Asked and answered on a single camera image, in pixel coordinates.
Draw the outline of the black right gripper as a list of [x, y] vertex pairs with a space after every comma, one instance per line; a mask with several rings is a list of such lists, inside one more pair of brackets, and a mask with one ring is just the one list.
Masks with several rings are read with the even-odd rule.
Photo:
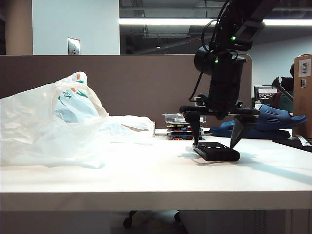
[[201, 74], [211, 77], [207, 95], [198, 95], [198, 99], [190, 98], [196, 106], [181, 106], [180, 112], [193, 132], [193, 147], [199, 143], [200, 116], [214, 116], [223, 120], [227, 116], [236, 117], [231, 134], [230, 148], [233, 148], [254, 127], [256, 110], [242, 108], [238, 104], [241, 75], [246, 58], [242, 56], [216, 56], [212, 60], [203, 60], [195, 56], [195, 65]]

